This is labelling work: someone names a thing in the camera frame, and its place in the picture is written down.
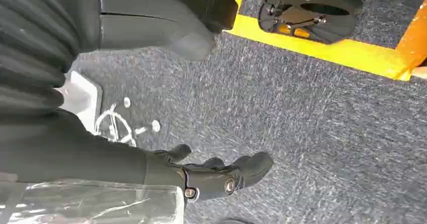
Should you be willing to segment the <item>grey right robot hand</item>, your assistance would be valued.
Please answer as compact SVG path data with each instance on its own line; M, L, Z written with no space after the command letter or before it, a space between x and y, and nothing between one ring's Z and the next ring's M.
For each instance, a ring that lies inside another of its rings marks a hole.
M235 0L1 0L1 172L24 183L171 185L200 200L260 182L273 166L266 152L181 165L189 146L149 152L95 136L58 91L81 53L159 46L202 60L237 11Z

